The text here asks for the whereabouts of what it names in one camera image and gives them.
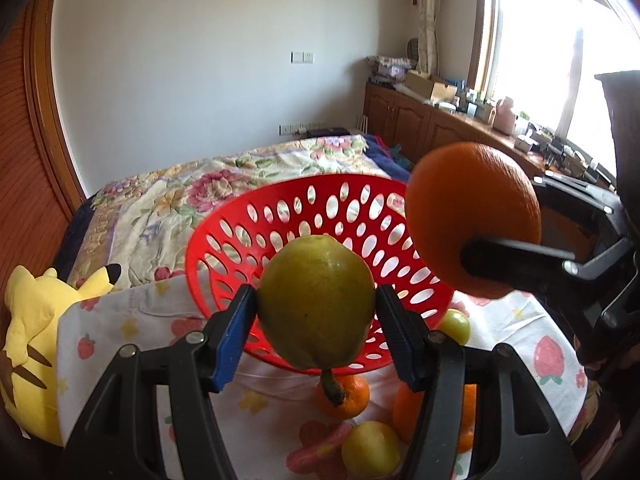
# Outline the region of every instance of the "strawberry print tablecloth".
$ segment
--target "strawberry print tablecloth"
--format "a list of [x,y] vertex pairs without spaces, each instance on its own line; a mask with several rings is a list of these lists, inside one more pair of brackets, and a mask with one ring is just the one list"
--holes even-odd
[[[470,346],[491,349],[507,342],[517,350],[568,433],[584,402],[584,371],[536,299],[512,292],[488,301],[457,292],[451,306],[470,319]],[[58,415],[63,440],[120,346],[135,343],[143,350],[167,346],[204,323],[184,276],[71,306],[58,325]],[[355,420],[336,423],[315,406],[318,378],[280,370],[244,354],[233,382],[211,396],[238,478],[346,480],[335,443],[363,420],[388,422],[399,387],[392,366],[368,372],[366,379],[371,389],[367,409]],[[167,475],[180,479],[165,387],[159,388],[158,405]],[[466,478],[469,461],[470,453],[458,458],[454,478]]]

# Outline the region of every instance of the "wall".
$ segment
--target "wall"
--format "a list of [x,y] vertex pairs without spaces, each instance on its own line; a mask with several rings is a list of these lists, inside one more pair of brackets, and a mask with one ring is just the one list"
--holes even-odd
[[[91,194],[107,181],[353,126],[363,58],[403,56],[411,0],[56,0],[65,135]],[[312,50],[313,65],[292,65]]]
[[441,0],[436,34],[442,77],[466,80],[475,26],[476,0]]

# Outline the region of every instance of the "pikachu plush toy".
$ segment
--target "pikachu plush toy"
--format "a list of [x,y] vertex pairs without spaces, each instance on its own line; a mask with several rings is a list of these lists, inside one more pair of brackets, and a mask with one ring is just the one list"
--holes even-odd
[[62,446],[56,407],[58,319],[74,303],[107,294],[120,277],[119,264],[94,272],[78,289],[61,282],[55,269],[34,278],[14,269],[4,292],[11,312],[0,351],[0,392],[4,406],[29,434]]

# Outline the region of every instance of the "red basket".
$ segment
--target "red basket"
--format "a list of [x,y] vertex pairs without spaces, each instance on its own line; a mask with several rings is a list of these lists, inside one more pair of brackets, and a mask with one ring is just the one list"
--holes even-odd
[[[212,312],[198,280],[206,266],[217,306],[229,306],[243,283],[258,286],[262,269],[284,244],[308,234],[326,234],[360,254],[376,285],[390,284],[404,307],[435,327],[453,290],[424,266],[406,232],[404,184],[363,174],[330,174],[261,187],[213,211],[196,229],[186,253],[187,282],[198,308]],[[244,347],[279,368],[294,370],[277,355],[258,323]],[[376,317],[363,351],[338,375],[368,372],[391,363]],[[319,370],[304,370],[316,375]]]

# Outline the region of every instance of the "black ear tip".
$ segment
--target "black ear tip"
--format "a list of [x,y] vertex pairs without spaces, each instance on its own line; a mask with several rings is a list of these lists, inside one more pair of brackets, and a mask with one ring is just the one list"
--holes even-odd
[[109,277],[109,283],[115,285],[122,272],[120,264],[109,264],[105,267],[107,269],[107,276]]

